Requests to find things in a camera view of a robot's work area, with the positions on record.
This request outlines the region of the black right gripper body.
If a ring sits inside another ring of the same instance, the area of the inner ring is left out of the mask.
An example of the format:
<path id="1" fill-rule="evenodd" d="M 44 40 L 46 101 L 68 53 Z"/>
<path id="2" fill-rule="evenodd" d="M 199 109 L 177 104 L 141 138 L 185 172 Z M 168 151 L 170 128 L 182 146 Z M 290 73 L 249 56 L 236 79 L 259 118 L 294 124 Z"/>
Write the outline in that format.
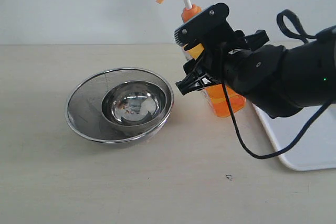
<path id="1" fill-rule="evenodd" d="M 204 47 L 201 55 L 195 60 L 188 62 L 197 62 L 202 64 L 211 75 L 218 80 L 218 84 L 225 84 L 225 70 L 224 66 L 228 62 L 229 52 L 235 49 L 247 50 L 249 47 L 243 40 L 244 33 L 242 31 L 234 31 L 234 37 L 229 41 L 221 42 L 217 45 Z M 184 51 L 188 51 L 196 47 L 200 43 L 188 44 L 183 46 Z"/>

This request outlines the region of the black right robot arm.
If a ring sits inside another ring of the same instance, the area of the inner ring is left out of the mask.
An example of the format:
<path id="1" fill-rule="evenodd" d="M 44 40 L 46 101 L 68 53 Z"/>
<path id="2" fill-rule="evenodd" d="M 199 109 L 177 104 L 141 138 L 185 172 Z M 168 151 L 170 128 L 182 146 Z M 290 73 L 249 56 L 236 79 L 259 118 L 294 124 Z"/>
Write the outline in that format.
<path id="1" fill-rule="evenodd" d="M 264 45 L 252 50 L 233 37 L 205 47 L 184 70 L 186 77 L 176 84 L 181 94 L 223 83 L 271 118 L 335 104 L 335 27 L 291 49 Z"/>

